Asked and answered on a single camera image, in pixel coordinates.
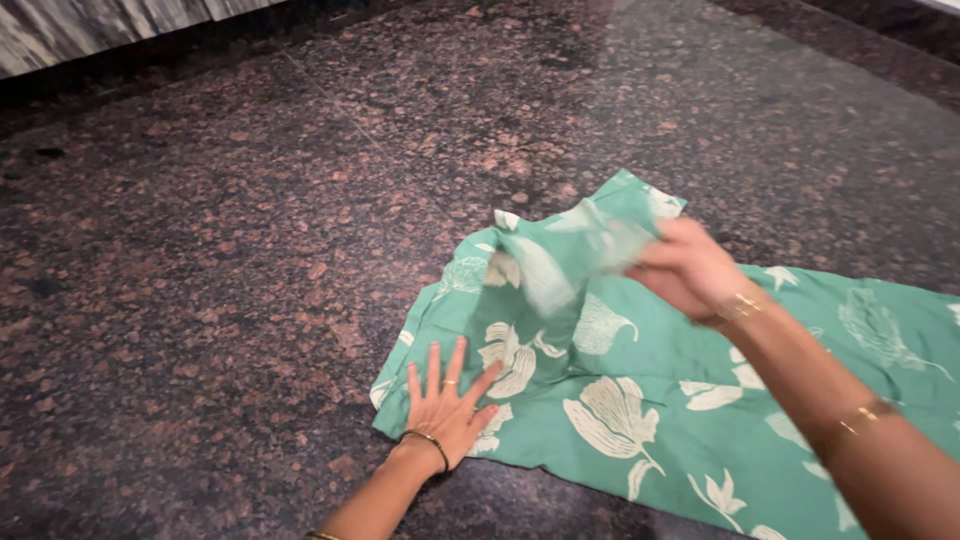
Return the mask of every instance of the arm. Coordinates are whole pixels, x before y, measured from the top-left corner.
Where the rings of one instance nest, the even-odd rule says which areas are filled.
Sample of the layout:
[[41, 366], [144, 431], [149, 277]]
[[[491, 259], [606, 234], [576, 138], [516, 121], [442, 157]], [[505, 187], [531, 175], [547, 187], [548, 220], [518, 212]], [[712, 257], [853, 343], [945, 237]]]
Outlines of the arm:
[[[420, 389], [417, 366], [413, 363], [407, 366], [410, 388], [407, 429], [434, 436], [443, 446], [450, 470], [467, 455], [497, 409], [496, 405], [489, 405], [474, 413], [477, 401], [490, 388], [500, 370], [499, 362], [484, 371], [464, 397], [457, 394], [454, 382], [460, 378], [466, 347], [467, 341], [458, 338], [456, 350], [447, 365], [443, 389], [440, 344], [434, 343], [430, 347], [425, 396]], [[342, 540], [389, 538], [423, 484], [444, 471], [444, 454], [425, 438], [407, 435], [373, 473], [373, 478], [317, 531]]]
[[627, 275], [695, 320], [737, 294], [760, 303], [761, 311], [720, 330], [797, 429], [808, 440], [830, 442], [825, 453], [814, 446], [867, 533], [877, 540], [960, 537], [960, 464], [899, 415], [857, 422], [856, 434], [837, 431], [876, 394], [769, 301], [695, 222], [664, 222], [661, 234], [663, 242], [648, 247]]

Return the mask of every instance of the bracelet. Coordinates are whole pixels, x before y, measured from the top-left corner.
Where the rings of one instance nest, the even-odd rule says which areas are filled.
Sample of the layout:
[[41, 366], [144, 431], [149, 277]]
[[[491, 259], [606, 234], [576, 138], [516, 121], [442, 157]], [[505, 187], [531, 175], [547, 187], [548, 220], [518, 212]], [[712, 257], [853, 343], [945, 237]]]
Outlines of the bracelet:
[[332, 534], [327, 534], [325, 532], [316, 532], [316, 531], [310, 530], [303, 535], [303, 540], [340, 540], [340, 538], [337, 538], [336, 536]]
[[737, 294], [733, 300], [721, 305], [717, 312], [701, 319], [690, 319], [694, 326], [718, 330], [731, 321], [751, 317], [763, 311], [763, 305], [768, 301], [753, 300], [742, 294]]
[[879, 397], [873, 398], [868, 404], [859, 407], [845, 418], [824, 430], [823, 436], [810, 441], [810, 447], [820, 457], [826, 466], [836, 454], [838, 447], [850, 435], [857, 436], [864, 426], [877, 422], [884, 416], [899, 415], [900, 412], [893, 405]]
[[440, 441], [433, 438], [429, 433], [420, 431], [420, 430], [407, 430], [400, 434], [400, 438], [397, 441], [402, 441], [403, 437], [413, 433], [414, 435], [419, 435], [424, 439], [433, 443], [433, 446], [437, 447], [437, 450], [440, 451], [440, 455], [444, 457], [444, 474], [450, 472], [450, 460], [446, 458], [446, 452], [444, 452], [444, 447], [440, 446]]

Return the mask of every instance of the hand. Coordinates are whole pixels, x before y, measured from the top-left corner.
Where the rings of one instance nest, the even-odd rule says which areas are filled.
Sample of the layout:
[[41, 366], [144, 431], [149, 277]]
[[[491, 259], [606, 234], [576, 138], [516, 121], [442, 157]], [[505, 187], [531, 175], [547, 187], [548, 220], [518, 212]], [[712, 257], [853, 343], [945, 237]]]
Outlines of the hand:
[[640, 254], [633, 278], [691, 319], [703, 319], [756, 285], [704, 228], [687, 218], [660, 221], [661, 242]]
[[[407, 429], [420, 430], [437, 439], [444, 447], [451, 471], [464, 459], [476, 442], [480, 431], [490, 423], [497, 411], [496, 405], [487, 405], [479, 412], [474, 412], [474, 408], [500, 372], [500, 362], [487, 368], [463, 397], [457, 394], [456, 382], [459, 381], [460, 372], [464, 366], [466, 348], [467, 339], [463, 336], [458, 337], [456, 349], [446, 366], [446, 375], [441, 384], [440, 344], [434, 342], [430, 346], [425, 396], [420, 389], [417, 366], [414, 363], [407, 366], [407, 385], [410, 388], [410, 415], [407, 418]], [[404, 437], [403, 441], [397, 445], [396, 451], [421, 456], [429, 462], [431, 474], [444, 471], [444, 458], [437, 447], [416, 434]]]

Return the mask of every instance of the green floral garment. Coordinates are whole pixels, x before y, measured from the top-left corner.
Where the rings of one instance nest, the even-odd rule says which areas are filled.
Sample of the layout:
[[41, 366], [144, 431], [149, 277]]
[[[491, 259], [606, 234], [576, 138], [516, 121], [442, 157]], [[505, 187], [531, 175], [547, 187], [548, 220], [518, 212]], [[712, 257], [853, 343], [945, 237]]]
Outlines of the green floral garment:
[[[684, 201], [621, 171], [539, 222], [497, 212], [420, 292], [371, 389], [403, 430], [404, 366], [469, 339], [461, 391], [505, 369], [470, 455], [551, 473], [757, 538], [866, 538], [743, 355], [615, 275]], [[941, 448], [960, 456], [960, 298], [798, 268], [742, 269]]]

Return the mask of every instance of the granite countertop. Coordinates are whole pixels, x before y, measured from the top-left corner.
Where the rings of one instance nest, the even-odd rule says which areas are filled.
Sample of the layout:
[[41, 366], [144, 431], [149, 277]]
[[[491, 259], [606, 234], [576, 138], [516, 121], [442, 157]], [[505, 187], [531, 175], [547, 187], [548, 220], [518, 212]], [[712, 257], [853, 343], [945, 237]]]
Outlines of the granite countertop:
[[[298, 538], [391, 448], [367, 391], [456, 243], [620, 167], [742, 262], [960, 293], [960, 67], [614, 4], [423, 2], [0, 141], [0, 536]], [[397, 531], [734, 536], [486, 460]]]

